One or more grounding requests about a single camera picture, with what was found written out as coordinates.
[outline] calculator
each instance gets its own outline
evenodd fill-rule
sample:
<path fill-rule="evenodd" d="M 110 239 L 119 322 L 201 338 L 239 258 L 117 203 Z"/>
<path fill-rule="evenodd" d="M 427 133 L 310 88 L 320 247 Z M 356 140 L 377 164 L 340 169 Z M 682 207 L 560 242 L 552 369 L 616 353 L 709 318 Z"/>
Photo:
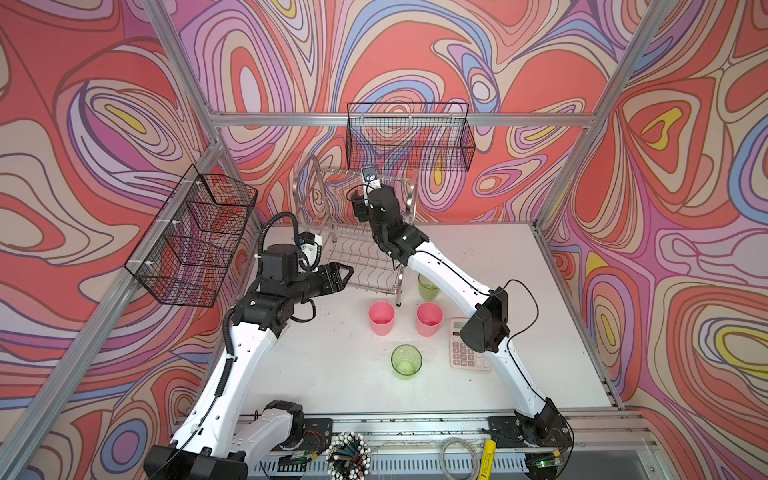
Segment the calculator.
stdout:
<path fill-rule="evenodd" d="M 451 334 L 448 335 L 449 341 L 449 362 L 455 369 L 480 370 L 487 372 L 491 369 L 491 364 L 482 355 L 469 348 L 464 340 L 459 336 L 462 327 L 467 323 L 467 319 L 456 317 L 451 319 Z"/>

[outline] metal rack leg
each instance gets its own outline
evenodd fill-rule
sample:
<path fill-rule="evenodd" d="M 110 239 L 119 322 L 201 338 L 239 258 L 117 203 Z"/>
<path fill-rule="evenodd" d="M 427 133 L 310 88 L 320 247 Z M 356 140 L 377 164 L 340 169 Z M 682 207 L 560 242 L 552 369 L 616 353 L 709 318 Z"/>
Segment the metal rack leg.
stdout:
<path fill-rule="evenodd" d="M 397 306 L 402 305 L 400 296 L 402 295 L 402 275 L 403 275 L 403 272 L 405 272 L 405 270 L 406 268 L 404 266 L 401 266 L 399 269 L 399 272 L 397 273 L 397 293 L 395 298 L 395 304 Z"/>

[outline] white table surface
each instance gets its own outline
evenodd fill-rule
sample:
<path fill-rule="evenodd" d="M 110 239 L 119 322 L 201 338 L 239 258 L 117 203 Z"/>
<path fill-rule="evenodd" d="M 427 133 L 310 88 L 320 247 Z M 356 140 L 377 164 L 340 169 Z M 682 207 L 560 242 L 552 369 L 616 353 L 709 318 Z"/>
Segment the white table surface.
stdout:
<path fill-rule="evenodd" d="M 435 245 L 467 274 L 490 286 L 510 278 L 528 285 L 541 310 L 536 324 L 514 342 L 528 371 L 560 409 L 610 406 L 560 291 L 527 224 L 419 226 Z M 291 229 L 273 227 L 266 244 L 290 242 Z M 535 307 L 517 283 L 510 283 L 509 326 L 514 333 L 533 319 Z M 303 405 L 312 414 L 364 412 L 464 412 L 513 409 L 515 405 L 494 372 L 473 372 L 449 365 L 448 319 L 460 316 L 441 293 L 434 300 L 445 320 L 432 337 L 415 328 L 419 296 L 417 274 L 406 269 L 402 306 L 388 336 L 369 327 L 368 308 L 394 295 L 347 287 L 316 299 L 317 318 L 283 331 L 257 373 L 243 413 L 261 411 L 274 399 Z M 309 304 L 296 316 L 311 316 Z M 402 380 L 389 357 L 398 345 L 417 347 L 423 365 Z"/>

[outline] pink cup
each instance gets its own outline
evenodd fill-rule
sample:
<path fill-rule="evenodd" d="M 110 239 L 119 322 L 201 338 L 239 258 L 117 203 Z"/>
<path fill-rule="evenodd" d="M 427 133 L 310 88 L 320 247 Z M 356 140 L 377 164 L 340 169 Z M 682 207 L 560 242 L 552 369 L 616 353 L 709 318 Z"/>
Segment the pink cup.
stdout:
<path fill-rule="evenodd" d="M 392 332 L 392 327 L 395 326 L 395 307 L 390 302 L 380 300 L 368 309 L 368 317 L 371 319 L 373 332 L 384 336 Z"/>
<path fill-rule="evenodd" d="M 432 336 L 442 323 L 442 308 L 437 303 L 427 302 L 416 310 L 416 330 L 421 336 Z"/>

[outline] green cup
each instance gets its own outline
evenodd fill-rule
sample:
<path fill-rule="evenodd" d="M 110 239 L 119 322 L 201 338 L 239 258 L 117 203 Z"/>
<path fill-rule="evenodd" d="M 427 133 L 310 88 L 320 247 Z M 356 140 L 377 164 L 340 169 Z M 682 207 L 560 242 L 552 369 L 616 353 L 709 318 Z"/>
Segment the green cup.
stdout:
<path fill-rule="evenodd" d="M 440 293 L 440 289 L 429 278 L 419 274 L 419 295 L 424 300 L 434 300 L 437 294 Z"/>
<path fill-rule="evenodd" d="M 422 354 L 412 345 L 401 345 L 392 352 L 392 367 L 401 379 L 411 379 L 422 368 Z"/>

